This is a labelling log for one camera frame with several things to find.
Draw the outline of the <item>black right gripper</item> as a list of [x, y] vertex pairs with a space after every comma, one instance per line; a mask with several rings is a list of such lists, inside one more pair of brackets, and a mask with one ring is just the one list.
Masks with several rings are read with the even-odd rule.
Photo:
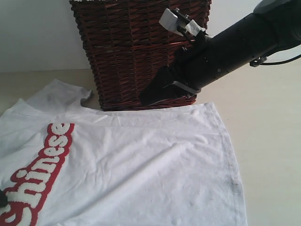
[[160, 67], [150, 84], [140, 93], [140, 102], [153, 105], [168, 99], [190, 97], [225, 75], [227, 69], [216, 51], [214, 38], [199, 35], [191, 48], [175, 52], [170, 71], [168, 67]]

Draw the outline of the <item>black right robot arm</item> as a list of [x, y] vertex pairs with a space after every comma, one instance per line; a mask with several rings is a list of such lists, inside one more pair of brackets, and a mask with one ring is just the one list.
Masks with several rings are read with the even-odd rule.
[[263, 0], [253, 10], [214, 37], [200, 31], [191, 47], [180, 47], [174, 60], [162, 66], [140, 93], [142, 105], [192, 97], [208, 84], [249, 64], [267, 64], [267, 57], [301, 43], [301, 3]]

